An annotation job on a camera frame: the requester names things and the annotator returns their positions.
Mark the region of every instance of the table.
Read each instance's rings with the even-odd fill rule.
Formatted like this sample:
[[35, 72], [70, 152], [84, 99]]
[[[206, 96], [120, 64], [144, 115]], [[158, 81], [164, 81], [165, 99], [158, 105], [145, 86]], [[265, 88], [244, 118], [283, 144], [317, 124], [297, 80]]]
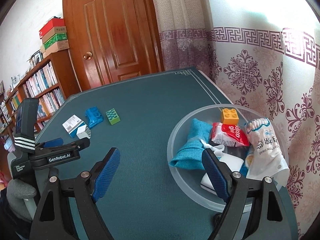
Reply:
[[[201, 72], [187, 68], [146, 75], [71, 96], [41, 131], [36, 142], [62, 137], [73, 114], [87, 122], [84, 112], [97, 106], [105, 120], [92, 128], [91, 145], [81, 159], [58, 166], [60, 179], [90, 170], [111, 147], [121, 162], [106, 195], [97, 207], [115, 240], [205, 240], [212, 232], [214, 211], [186, 196], [174, 181], [166, 160], [167, 142], [186, 114], [203, 106], [230, 103]], [[110, 125], [105, 112], [114, 108], [121, 121]], [[297, 239], [297, 225], [289, 194], [280, 191]], [[72, 213], [81, 240], [87, 239], [74, 199]]]

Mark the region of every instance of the red box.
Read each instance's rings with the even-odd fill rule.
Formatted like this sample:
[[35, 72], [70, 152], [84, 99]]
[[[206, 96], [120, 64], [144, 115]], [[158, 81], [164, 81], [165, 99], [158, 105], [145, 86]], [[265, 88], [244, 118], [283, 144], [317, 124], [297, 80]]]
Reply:
[[51, 30], [53, 27], [59, 27], [64, 26], [64, 19], [60, 18], [52, 18], [50, 21], [48, 21], [41, 30], [39, 30], [39, 36], [42, 39], [46, 33]]

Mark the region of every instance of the wooden door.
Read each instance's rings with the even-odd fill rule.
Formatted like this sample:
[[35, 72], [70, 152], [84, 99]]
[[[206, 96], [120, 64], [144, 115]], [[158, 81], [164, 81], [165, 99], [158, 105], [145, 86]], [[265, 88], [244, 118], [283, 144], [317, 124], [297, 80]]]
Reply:
[[164, 70], [152, 0], [63, 0], [63, 15], [82, 90]]

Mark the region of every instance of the cotton swab bag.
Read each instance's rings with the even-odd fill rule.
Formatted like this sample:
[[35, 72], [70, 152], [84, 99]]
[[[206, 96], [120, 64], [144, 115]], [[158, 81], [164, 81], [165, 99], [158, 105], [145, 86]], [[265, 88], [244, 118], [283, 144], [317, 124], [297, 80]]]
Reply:
[[246, 133], [254, 148], [247, 178], [262, 180], [268, 176], [285, 187], [290, 171], [270, 120], [259, 118], [248, 122]]

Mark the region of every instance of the curtain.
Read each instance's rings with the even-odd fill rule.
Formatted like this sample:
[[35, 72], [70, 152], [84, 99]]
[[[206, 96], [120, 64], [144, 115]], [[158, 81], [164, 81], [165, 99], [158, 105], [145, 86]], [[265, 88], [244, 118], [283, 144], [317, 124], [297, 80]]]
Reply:
[[320, 23], [305, 0], [154, 0], [165, 69], [195, 66], [270, 118], [299, 238], [320, 210]]

